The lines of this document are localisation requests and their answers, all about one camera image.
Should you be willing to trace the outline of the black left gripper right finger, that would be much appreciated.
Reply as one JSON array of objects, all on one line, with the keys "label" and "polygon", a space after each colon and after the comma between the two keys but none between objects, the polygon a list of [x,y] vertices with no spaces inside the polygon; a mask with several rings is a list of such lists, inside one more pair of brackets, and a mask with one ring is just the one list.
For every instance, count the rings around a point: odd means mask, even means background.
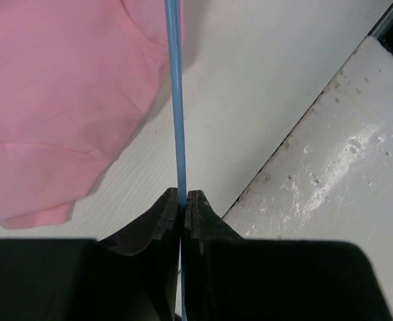
[{"label": "black left gripper right finger", "polygon": [[188,193],[183,214],[183,311],[188,320],[211,320],[216,314],[214,246],[242,240],[213,210],[203,191]]}]

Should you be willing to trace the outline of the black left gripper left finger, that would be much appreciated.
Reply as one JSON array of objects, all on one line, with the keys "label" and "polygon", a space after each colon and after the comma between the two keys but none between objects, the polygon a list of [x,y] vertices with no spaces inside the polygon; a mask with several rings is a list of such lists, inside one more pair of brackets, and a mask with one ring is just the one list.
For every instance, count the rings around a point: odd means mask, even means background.
[{"label": "black left gripper left finger", "polygon": [[174,320],[179,203],[168,188],[143,214],[99,241],[102,308],[107,320]]}]

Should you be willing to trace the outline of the pink t shirt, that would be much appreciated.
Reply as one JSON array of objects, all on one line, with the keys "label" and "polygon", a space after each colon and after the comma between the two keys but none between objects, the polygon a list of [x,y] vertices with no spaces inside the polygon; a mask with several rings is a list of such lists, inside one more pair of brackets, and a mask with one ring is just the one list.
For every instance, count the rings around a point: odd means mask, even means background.
[{"label": "pink t shirt", "polygon": [[0,1],[0,226],[65,222],[168,67],[164,1]]}]

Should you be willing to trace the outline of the blue wire hanger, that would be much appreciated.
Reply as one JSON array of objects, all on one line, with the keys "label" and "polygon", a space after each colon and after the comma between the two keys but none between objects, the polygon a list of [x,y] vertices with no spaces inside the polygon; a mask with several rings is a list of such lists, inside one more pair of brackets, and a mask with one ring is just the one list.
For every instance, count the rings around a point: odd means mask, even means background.
[{"label": "blue wire hanger", "polygon": [[166,0],[165,12],[171,76],[171,97],[175,137],[179,218],[184,220],[185,208],[187,205],[187,172],[185,160],[185,128],[183,115],[180,2]]}]

